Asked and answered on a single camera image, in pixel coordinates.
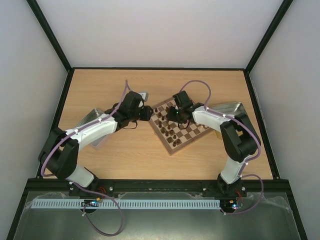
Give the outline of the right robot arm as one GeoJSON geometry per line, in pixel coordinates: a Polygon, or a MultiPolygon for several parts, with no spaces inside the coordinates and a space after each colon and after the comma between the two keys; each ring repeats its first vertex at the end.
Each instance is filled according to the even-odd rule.
{"type": "Polygon", "coordinates": [[[167,112],[167,119],[178,124],[194,123],[221,133],[227,162],[221,171],[218,191],[229,196],[236,189],[235,182],[243,177],[242,171],[249,161],[261,154],[261,140],[245,113],[225,114],[207,106],[193,103],[186,91],[172,96],[175,106],[167,112]]]}

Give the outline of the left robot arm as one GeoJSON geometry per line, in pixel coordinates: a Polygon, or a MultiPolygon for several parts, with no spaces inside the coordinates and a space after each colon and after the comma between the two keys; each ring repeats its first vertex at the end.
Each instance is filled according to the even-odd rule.
{"type": "Polygon", "coordinates": [[[68,180],[87,188],[95,175],[78,164],[79,152],[87,145],[96,144],[126,128],[129,123],[149,121],[154,111],[145,105],[147,99],[147,92],[130,91],[122,102],[114,104],[86,124],[68,130],[58,127],[51,130],[38,157],[42,164],[41,174],[48,169],[59,180],[68,180]]]}

